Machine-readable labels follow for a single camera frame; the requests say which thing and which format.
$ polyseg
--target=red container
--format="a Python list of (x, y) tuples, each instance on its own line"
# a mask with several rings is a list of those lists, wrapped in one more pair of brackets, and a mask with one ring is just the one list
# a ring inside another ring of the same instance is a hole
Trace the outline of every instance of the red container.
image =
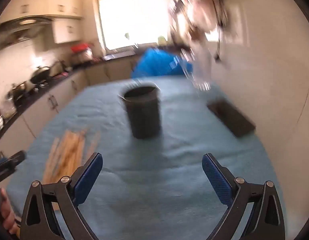
[(89, 48), (88, 43), (81, 43), (71, 47), (73, 53), (81, 52)]

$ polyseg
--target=black countertop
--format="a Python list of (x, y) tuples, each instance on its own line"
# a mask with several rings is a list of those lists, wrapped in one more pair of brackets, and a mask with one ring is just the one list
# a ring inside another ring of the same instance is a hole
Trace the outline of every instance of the black countertop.
[[(176, 53), (179, 52), (180, 49), (189, 49), (189, 47), (185, 45), (180, 46), (159, 46), (156, 47), (158, 49), (165, 50), (167, 52)], [(107, 61), (112, 61), (120, 58), (126, 58), (126, 57), (132, 57), (135, 55), (141, 56), (144, 54), (144, 52), (147, 49), (137, 49), (135, 51), (127, 51), (127, 52), (121, 52), (117, 54), (107, 55), (101, 59), (99, 62), (93, 62), (93, 63), (86, 63), (81, 66), (76, 67), (75, 70), (68, 73), (67, 76), (58, 78), (58, 79), (52, 79), (46, 87), (43, 87), (39, 89), (37, 93), (34, 93), (33, 95), (29, 96), (27, 99), (24, 100), (24, 103), (22, 103), (21, 106), (17, 108), (16, 114), (11, 117), (8, 121), (5, 121), (3, 128), (0, 131), (0, 139), (4, 135), (4, 133), (9, 129), (9, 127), (31, 106), (33, 105), (39, 98), (41, 98), (43, 95), (45, 95), (47, 92), (49, 92), (52, 88), (56, 87), (58, 84), (66, 80), (67, 78), (70, 78), (74, 74), (78, 73), (79, 71), (83, 69), (90, 68), (92, 66), (96, 65), (102, 65), (105, 64)]]

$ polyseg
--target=silver bolt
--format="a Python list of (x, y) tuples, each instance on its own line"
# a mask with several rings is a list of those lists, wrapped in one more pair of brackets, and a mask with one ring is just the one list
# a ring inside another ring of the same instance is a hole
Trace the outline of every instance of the silver bolt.
[(274, 186), (274, 183), (272, 181), (267, 181), (267, 186), (268, 187), (273, 187)]
[(69, 178), (68, 176), (64, 176), (64, 177), (61, 179), (61, 182), (62, 182), (62, 183), (67, 183), (69, 180), (70, 180), (70, 178)]
[(39, 181), (34, 181), (34, 182), (32, 182), (32, 187), (37, 187), (37, 185), (39, 185)]
[(242, 177), (238, 177), (236, 178), (236, 182), (238, 182), (239, 184), (243, 184), (245, 183), (245, 180)]

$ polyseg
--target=human hand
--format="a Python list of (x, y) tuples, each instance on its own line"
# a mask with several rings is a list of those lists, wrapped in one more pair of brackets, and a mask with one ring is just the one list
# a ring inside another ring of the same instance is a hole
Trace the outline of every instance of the human hand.
[(5, 189), (1, 188), (1, 195), (2, 195), (2, 205), (0, 207), (1, 215), (4, 219), (3, 227), (9, 231), (11, 235), (17, 233), (18, 226), (15, 222), (15, 214), (12, 210), (10, 200), (8, 198), (7, 192)]

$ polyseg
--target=black container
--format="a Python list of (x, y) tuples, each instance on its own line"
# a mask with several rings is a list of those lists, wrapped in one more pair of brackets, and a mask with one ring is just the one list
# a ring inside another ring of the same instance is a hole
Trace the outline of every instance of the black container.
[(158, 92), (155, 85), (137, 85), (121, 99), (128, 114), (132, 134), (137, 139), (156, 136), (161, 130)]

